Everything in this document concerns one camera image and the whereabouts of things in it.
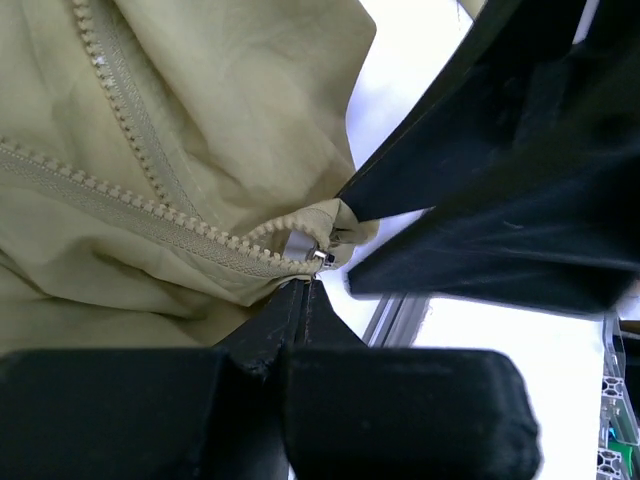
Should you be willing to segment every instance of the wrinkled fabric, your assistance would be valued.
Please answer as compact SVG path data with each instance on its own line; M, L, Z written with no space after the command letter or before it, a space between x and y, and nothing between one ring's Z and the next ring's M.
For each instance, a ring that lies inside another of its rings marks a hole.
M243 237L299 211L320 244L341 232L343 262L370 238L331 200L354 172L344 118L374 33L357 0L0 2L0 138L162 201L96 76L84 3L114 32L185 213ZM16 158L0 148L0 353L212 345L301 278L235 268Z

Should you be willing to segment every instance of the zipper teeth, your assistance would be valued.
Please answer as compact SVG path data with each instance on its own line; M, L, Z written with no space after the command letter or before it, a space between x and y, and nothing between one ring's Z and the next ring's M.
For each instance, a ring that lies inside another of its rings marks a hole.
M50 156L36 153L18 142L8 140L0 136L0 149L8 154L20 157L21 160L31 162L47 171L50 175L62 177L67 181L83 186L90 192L108 197L112 200L126 204L130 208L137 209L159 220L171 222L185 230L193 232L203 238L207 238L217 244L233 250L250 259L267 262L273 267L283 267L298 273L317 273L322 268L321 260L300 262L284 257L279 253L264 249L259 245L252 245L249 239L230 235L194 217L189 217L183 212L179 212L164 203L149 200L142 195L136 195L130 190L122 190L122 187L107 181L98 180L95 176L88 175L83 170L73 168L71 165L62 163ZM285 221L284 218L277 221L268 222L265 225L270 231L275 231L282 225L295 225L294 219ZM309 231L302 226L298 226L302 231Z
M106 52L99 41L99 34L96 31L96 20L89 5L89 0L73 0L73 4L78 28L85 43L85 50L91 57L95 73L100 80L102 89L109 100L120 128L158 198L173 207L175 206L174 199L160 181L160 176L152 160L147 142L145 142L144 136L133 120L131 111L125 101L125 92L122 91L112 67L107 61Z
M136 122L134 121L124 100L125 92L123 92L122 88L118 85L111 66L109 65L110 62L107 61L106 52L99 40L100 35L96 30L96 18L93 14L90 0L73 0L73 4L75 6L74 14L76 16L77 24L81 32L82 40L85 43L85 49L91 57L91 63L94 66L96 75L100 80L103 91L105 92L105 95L109 100L109 103L114 115L116 116L116 119L118 120L120 128L124 132L125 137L127 138L129 145L131 146L131 149L140 162L145 176L156 192L156 195L158 195L160 201L166 204L168 207L176 209L179 208L171 198L171 195L167 191L166 186L163 185L160 180L160 175L158 174L156 168L157 166L153 161L152 155L149 153L149 149L147 148L146 142L144 141L144 136L140 133L140 129L136 126ZM184 207L184 209L189 211L192 217L199 217L199 215L195 211L195 208L193 208L186 197L181 202L181 205ZM327 237L327 235L319 229L308 227L306 224L303 224L295 213L276 218L274 220L271 220L270 222L260 225L255 230L250 232L250 234L242 237L241 240L257 241L265 235L273 234L276 231L283 230L297 230L303 232L318 240L320 249L329 248L328 239L325 240L325 237Z

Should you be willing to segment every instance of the beige jacket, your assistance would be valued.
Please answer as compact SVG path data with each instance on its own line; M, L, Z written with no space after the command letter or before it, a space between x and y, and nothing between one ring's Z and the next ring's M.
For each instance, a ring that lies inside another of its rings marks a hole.
M0 353L212 345L323 267L291 230L345 261L373 34L357 0L0 1Z

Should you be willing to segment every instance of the metal zipper pull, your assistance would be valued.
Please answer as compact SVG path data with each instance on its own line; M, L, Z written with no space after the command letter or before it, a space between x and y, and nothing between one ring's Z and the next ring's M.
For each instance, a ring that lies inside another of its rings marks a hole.
M331 268L336 264L335 255L325 252L323 250L319 250L314 248L309 254L309 260L322 260L322 268Z

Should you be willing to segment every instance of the beige fabric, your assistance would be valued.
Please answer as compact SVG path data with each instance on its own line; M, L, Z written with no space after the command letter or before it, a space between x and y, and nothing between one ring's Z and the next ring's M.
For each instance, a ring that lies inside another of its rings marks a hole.
M0 352L210 345L309 275L25 162L161 200L96 76L94 29L115 39L188 216L271 248L274 228L329 248L338 227L343 262L373 233L328 200L353 173L344 116L374 31L357 0L3 0L0 136L28 151L0 144Z

